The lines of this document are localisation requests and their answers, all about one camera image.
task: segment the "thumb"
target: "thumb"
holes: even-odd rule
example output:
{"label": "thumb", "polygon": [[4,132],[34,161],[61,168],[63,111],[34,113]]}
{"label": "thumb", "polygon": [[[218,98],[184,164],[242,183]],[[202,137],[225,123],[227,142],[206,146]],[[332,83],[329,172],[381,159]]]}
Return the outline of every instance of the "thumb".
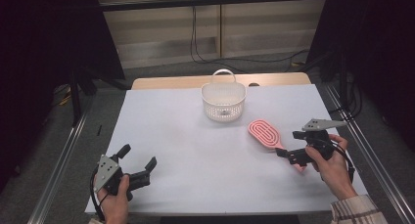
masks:
{"label": "thumb", "polygon": [[121,182],[119,183],[118,193],[125,195],[127,193],[128,187],[129,187],[129,176],[125,174],[122,176]]}
{"label": "thumb", "polygon": [[314,161],[317,163],[319,168],[326,165],[326,163],[327,163],[326,159],[324,159],[320,155],[320,153],[317,150],[315,150],[313,147],[306,146],[305,147],[305,152],[308,154],[309,157],[314,159]]}

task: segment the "pink hairbrush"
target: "pink hairbrush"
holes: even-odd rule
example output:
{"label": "pink hairbrush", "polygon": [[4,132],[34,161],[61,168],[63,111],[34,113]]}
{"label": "pink hairbrush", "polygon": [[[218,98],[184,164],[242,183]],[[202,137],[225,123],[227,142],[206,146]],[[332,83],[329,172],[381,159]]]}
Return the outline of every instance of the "pink hairbrush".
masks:
{"label": "pink hairbrush", "polygon": [[[284,149],[281,145],[281,136],[276,128],[263,119],[255,120],[250,123],[248,129],[263,146],[269,149]],[[297,163],[293,166],[299,171],[303,172],[305,166],[299,166]]]}

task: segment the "wall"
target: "wall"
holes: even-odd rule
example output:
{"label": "wall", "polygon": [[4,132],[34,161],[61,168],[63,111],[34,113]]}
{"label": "wall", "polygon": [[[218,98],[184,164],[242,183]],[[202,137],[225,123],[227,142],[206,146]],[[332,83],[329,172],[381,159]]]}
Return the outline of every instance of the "wall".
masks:
{"label": "wall", "polygon": [[[100,0],[130,1],[153,0]],[[207,59],[309,48],[323,5],[324,0],[310,0],[197,7],[198,47]],[[106,12],[123,67],[191,61],[192,13],[192,8]],[[162,51],[166,47],[174,54]]]}

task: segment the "finger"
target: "finger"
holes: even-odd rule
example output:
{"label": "finger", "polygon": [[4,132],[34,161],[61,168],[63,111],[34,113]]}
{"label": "finger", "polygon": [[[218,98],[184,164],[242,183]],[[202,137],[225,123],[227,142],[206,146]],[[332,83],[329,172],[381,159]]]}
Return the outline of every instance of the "finger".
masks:
{"label": "finger", "polygon": [[121,182],[119,183],[119,186],[118,186],[118,193],[125,195],[127,193],[128,187],[129,187],[129,176],[123,175],[121,178]]}
{"label": "finger", "polygon": [[306,146],[305,152],[308,154],[309,157],[314,159],[319,169],[326,165],[327,163],[326,159],[324,159],[321,156],[321,154],[317,150],[315,150],[313,147]]}
{"label": "finger", "polygon": [[314,168],[317,172],[320,172],[320,169],[318,168],[317,163],[313,162],[313,163],[312,163],[312,167],[313,167],[313,168]]}
{"label": "finger", "polygon": [[341,136],[336,135],[336,134],[329,134],[329,139],[338,143],[339,146],[342,147],[343,150],[347,149],[347,140],[342,138]]}
{"label": "finger", "polygon": [[[97,181],[97,174],[95,174],[94,177],[94,186],[95,186],[95,182]],[[102,199],[104,196],[107,195],[107,190],[105,190],[105,188],[101,188],[98,192],[97,192],[97,197],[98,199]]]}

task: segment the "wrist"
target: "wrist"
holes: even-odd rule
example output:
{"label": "wrist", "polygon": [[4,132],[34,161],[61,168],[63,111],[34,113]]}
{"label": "wrist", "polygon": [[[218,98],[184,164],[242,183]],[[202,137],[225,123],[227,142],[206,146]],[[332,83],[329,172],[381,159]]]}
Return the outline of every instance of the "wrist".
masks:
{"label": "wrist", "polygon": [[352,186],[344,187],[341,191],[337,191],[334,194],[339,201],[357,197],[358,194],[354,191]]}

